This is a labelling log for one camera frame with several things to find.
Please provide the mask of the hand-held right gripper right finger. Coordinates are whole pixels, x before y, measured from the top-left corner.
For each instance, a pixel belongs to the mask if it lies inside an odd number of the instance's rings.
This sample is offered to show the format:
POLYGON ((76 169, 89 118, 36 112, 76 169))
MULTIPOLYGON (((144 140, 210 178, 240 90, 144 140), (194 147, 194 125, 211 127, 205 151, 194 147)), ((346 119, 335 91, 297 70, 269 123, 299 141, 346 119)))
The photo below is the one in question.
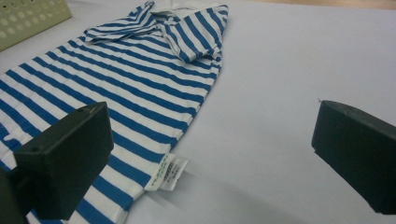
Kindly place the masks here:
POLYGON ((320 103, 311 146, 377 213, 396 215, 396 127, 356 107, 320 103))

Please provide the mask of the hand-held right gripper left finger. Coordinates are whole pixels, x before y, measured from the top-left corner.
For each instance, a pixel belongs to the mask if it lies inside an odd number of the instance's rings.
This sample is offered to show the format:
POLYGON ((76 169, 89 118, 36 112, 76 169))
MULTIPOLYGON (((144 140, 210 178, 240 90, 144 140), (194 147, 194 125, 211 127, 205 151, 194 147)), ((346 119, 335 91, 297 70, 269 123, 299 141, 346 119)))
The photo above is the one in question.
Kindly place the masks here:
POLYGON ((24 214, 69 219, 114 147, 107 104, 85 105, 14 152, 24 214))

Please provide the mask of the blue white striped polo shirt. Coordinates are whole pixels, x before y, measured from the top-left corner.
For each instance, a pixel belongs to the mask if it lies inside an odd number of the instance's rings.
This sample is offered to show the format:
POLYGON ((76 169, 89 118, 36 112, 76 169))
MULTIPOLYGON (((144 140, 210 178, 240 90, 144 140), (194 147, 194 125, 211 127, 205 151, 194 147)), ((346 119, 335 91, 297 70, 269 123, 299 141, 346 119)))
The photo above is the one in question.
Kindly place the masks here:
POLYGON ((51 224, 121 224, 157 189, 221 68, 229 9, 149 1, 0 76, 0 167, 75 109, 107 104, 114 147, 74 214, 51 224))

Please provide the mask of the pale green plastic basket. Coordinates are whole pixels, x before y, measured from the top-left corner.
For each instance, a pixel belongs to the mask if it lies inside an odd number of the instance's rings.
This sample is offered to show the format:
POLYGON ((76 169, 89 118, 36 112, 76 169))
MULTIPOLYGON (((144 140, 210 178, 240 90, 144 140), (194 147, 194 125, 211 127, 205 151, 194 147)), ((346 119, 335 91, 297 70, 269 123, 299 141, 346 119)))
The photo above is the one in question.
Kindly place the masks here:
POLYGON ((65 0, 0 0, 0 51, 71 17, 65 0))

